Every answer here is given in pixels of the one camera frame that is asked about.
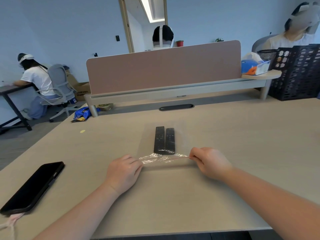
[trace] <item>person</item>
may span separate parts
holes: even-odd
[[[154,29],[153,50],[162,50],[172,48],[174,46],[174,33],[168,25],[158,26]]]
[[[18,62],[20,67],[25,71],[21,79],[13,83],[15,86],[25,86],[34,83],[38,90],[40,90],[40,94],[47,99],[59,97],[52,89],[52,81],[48,75],[47,67],[35,61],[34,56],[25,53],[20,53],[18,55]],[[29,110],[24,109],[20,111],[22,116],[28,120],[39,119],[44,116],[47,111],[47,105],[40,104],[42,101],[44,101],[43,98],[36,96],[31,102]]]
[[[194,147],[189,158],[204,175],[238,193],[284,240],[320,239],[317,204],[234,167],[218,150]],[[34,240],[90,239],[114,201],[137,181],[142,167],[130,155],[112,161],[105,181]]]
[[[284,25],[285,32],[269,38],[262,46],[263,50],[292,48],[295,45],[309,45],[314,42],[314,34],[308,34],[311,27],[319,22],[320,6],[314,2],[301,3],[293,12],[292,17]]]

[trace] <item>ceiling light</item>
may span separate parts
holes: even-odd
[[[150,23],[163,22],[165,20],[164,18],[153,19],[151,15],[151,7],[149,5],[149,1],[148,0],[140,0],[140,1]]]

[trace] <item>black hair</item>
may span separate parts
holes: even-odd
[[[306,1],[303,2],[303,3],[301,3],[298,7],[296,7],[296,9],[291,13],[291,15],[296,16],[296,15],[298,14],[301,6],[305,6],[305,5],[309,5],[309,3],[306,2]],[[290,18],[286,21],[286,23],[285,23],[285,25],[284,25],[284,29],[285,29],[286,32],[290,29],[291,22],[292,22],[292,19],[290,19]],[[311,28],[311,27],[306,28],[305,32],[306,32],[306,33],[309,32],[309,31],[310,31],[310,28]]]
[[[22,59],[22,57],[24,57],[25,53],[20,53],[18,54],[18,61],[20,61]],[[34,59],[31,60],[23,60],[20,63],[23,67],[23,69],[26,71],[27,69],[31,68],[31,67],[43,67],[45,69],[48,69],[47,67],[45,67],[44,65],[40,64],[39,62],[35,61]]]
[[[160,26],[155,28],[152,36],[153,42],[160,42],[159,30],[160,30]],[[162,39],[165,41],[172,41],[174,39],[174,33],[172,32],[171,28],[167,25],[163,25],[162,27]]]

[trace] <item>desk surface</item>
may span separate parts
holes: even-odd
[[[2,94],[8,94],[8,93],[12,93],[12,92],[16,92],[25,88],[29,88],[35,86],[33,83],[27,84],[25,86],[14,86],[14,85],[10,85],[10,86],[2,86],[0,87],[0,95]]]
[[[184,124],[190,146],[218,148],[235,166],[319,204],[319,103],[268,98],[79,123],[69,117],[0,171],[0,206],[40,165],[64,161],[65,169],[32,214],[17,222],[18,240],[33,238],[96,189],[114,158],[138,153],[146,123],[164,121]],[[185,163],[144,168],[93,238],[269,228],[232,190]],[[0,238],[8,232],[2,230]]]

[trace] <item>remote control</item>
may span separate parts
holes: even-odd
[[[153,152],[156,154],[165,153],[165,127],[164,126],[158,126],[155,128]]]
[[[165,154],[173,155],[176,153],[176,143],[174,139],[174,128],[165,130]]]

